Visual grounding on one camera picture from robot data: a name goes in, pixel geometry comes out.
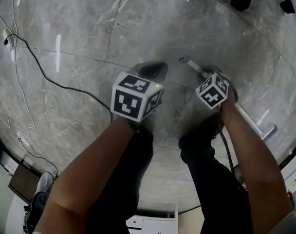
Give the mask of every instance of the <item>sneaker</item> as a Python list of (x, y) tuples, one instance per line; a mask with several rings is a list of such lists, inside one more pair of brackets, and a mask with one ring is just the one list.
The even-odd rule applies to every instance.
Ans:
[(221, 124), (222, 129), (223, 123), (220, 114), (214, 113), (210, 115), (195, 130), (179, 139), (179, 149), (199, 149), (201, 146), (210, 145), (211, 141), (219, 133), (219, 124)]

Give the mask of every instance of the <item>black cable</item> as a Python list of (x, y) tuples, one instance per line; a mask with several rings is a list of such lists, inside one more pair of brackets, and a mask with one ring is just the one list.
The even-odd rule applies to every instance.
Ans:
[(30, 49), (30, 47), (29, 47), (29, 45), (28, 45), (28, 43), (27, 43), (26, 40), (22, 39), (21, 37), (19, 37), (19, 36), (16, 35), (15, 33), (12, 33), (12, 34), (8, 35), (8, 37), (4, 40), (4, 45), (7, 45), (7, 43), (8, 43), (8, 40), (7, 40), (7, 39), (8, 39), (10, 36), (16, 36), (18, 39), (20, 39), (21, 41), (23, 41), (23, 42), (26, 44), (26, 46), (27, 46), (28, 50), (30, 51), (31, 55), (32, 55), (32, 56), (34, 57), (34, 59), (36, 60), (37, 65), (39, 66), (39, 68), (40, 68), (40, 70), (41, 70), (41, 72), (42, 72), (42, 74), (43, 74), (43, 76), (44, 76), (45, 79), (47, 79), (49, 82), (55, 84), (56, 86), (58, 86), (58, 87), (60, 87), (60, 88), (68, 89), (68, 90), (73, 90), (73, 91), (77, 91), (77, 92), (81, 92), (81, 93), (84, 93), (84, 94), (87, 94), (87, 95), (91, 96), (93, 99), (95, 99), (98, 103), (100, 103), (103, 107), (105, 107), (105, 108), (109, 111), (109, 113), (110, 113), (110, 123), (112, 123), (113, 115), (112, 115), (112, 112), (110, 111), (110, 108), (109, 108), (105, 103), (103, 103), (100, 99), (98, 99), (96, 96), (94, 96), (94, 95), (92, 95), (90, 92), (87, 92), (87, 91), (84, 91), (84, 90), (80, 90), (80, 89), (77, 89), (77, 88), (71, 88), (71, 87), (65, 87), (65, 86), (62, 86), (62, 85), (58, 84), (57, 82), (55, 82), (55, 81), (49, 79), (49, 78), (46, 76), (46, 74), (44, 73), (44, 71), (43, 71), (43, 69), (42, 69), (42, 67), (41, 67), (41, 65), (40, 65), (40, 63), (39, 63), (39, 61), (38, 61), (38, 59), (36, 58), (35, 54), (34, 54), (34, 53), (32, 52), (32, 50)]
[(29, 152), (29, 151), (27, 150), (27, 148), (23, 145), (23, 143), (22, 143), (22, 141), (20, 140), (20, 138), (18, 139), (18, 141), (21, 143), (21, 145), (23, 146), (23, 148), (26, 149), (27, 153), (29, 153), (30, 155), (32, 155), (32, 156), (35, 157), (35, 158), (43, 159), (43, 160), (47, 161), (48, 163), (52, 164), (52, 165), (55, 167), (55, 169), (56, 169), (56, 172), (53, 172), (53, 174), (54, 174), (56, 177), (58, 176), (58, 169), (57, 169), (57, 167), (56, 167), (52, 162), (48, 161), (46, 158), (43, 158), (43, 157), (41, 157), (41, 156), (35, 156), (35, 155), (33, 155), (33, 154), (32, 154), (31, 152)]
[(227, 144), (227, 140), (226, 140), (224, 134), (222, 133), (221, 128), (219, 128), (219, 132), (220, 132), (220, 135), (222, 137), (222, 141), (224, 142), (224, 145), (225, 145), (225, 148), (226, 148), (226, 152), (227, 152), (227, 156), (228, 156), (228, 160), (229, 160), (229, 165), (230, 165), (231, 173), (232, 173), (233, 176), (235, 176), (235, 169), (234, 169), (234, 165), (232, 163), (232, 159), (231, 159), (229, 147), (228, 147), (228, 144)]
[(227, 140), (226, 140), (224, 134), (222, 133), (222, 125), (223, 125), (223, 122), (222, 122), (222, 108), (220, 108), (220, 116), (221, 116), (221, 118), (220, 118), (220, 122), (218, 124), (218, 131), (220, 132), (222, 141), (224, 142), (224, 145), (225, 145), (225, 148), (226, 148), (226, 152), (227, 152), (227, 156), (228, 156), (228, 160), (229, 160), (229, 165), (230, 165), (231, 173), (234, 176), (234, 178), (236, 178), (234, 164), (232, 163), (232, 159), (231, 159), (231, 155), (230, 155), (228, 143), (227, 143)]

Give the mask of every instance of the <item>marble floor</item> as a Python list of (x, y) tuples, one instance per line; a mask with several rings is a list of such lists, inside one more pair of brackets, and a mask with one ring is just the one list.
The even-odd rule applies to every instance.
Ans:
[[(196, 97), (195, 73), (178, 63), (181, 55), (228, 74), (255, 121), (269, 110), (260, 128), (278, 127), (267, 142), (278, 161), (296, 144), (296, 14), (283, 13), (280, 1), (253, 0), (243, 13), (233, 10), (230, 0), (15, 0), (14, 9), (18, 34), (48, 77), (108, 105), (121, 71), (143, 61), (168, 63), (163, 104), (149, 119), (154, 157), (142, 181), (139, 208), (181, 212), (200, 203), (180, 159), (178, 138), (212, 113)], [(13, 27), (12, 0), (0, 0), (0, 14)], [(3, 29), (0, 21), (0, 116), (6, 121), (10, 109), (26, 132), (32, 122), (12, 53), (3, 45)], [(62, 171), (102, 133), (109, 114), (89, 96), (48, 83), (20, 41), (16, 64), (35, 121), (28, 140)], [(0, 119), (0, 137), (23, 157), (12, 116), (10, 123), (7, 128)], [(224, 146), (217, 140), (215, 147), (217, 159), (229, 166)], [(53, 171), (48, 163), (31, 160), (39, 170)]]

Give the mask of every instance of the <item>plug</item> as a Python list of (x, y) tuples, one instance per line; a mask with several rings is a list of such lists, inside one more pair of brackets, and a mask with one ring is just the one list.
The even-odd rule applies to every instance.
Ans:
[(8, 50), (11, 50), (14, 48), (14, 37), (10, 36), (10, 32), (8, 32), (6, 29), (3, 31), (3, 38), (4, 38), (4, 45), (7, 46)]
[(25, 145), (25, 147), (30, 147), (29, 141), (26, 140), (24, 136), (22, 136), (21, 132), (17, 131), (18, 141), (22, 141)]

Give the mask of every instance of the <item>wall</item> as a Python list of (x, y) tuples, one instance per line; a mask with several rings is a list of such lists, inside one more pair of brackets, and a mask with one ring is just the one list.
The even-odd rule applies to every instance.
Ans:
[(24, 206), (27, 205), (17, 195), (14, 196), (7, 216), (5, 234), (22, 234), (25, 218)]
[(178, 215), (179, 234), (200, 234), (204, 222), (202, 208)]
[(7, 215), (14, 197), (14, 193), (8, 188), (11, 177), (0, 166), (0, 234), (5, 233)]

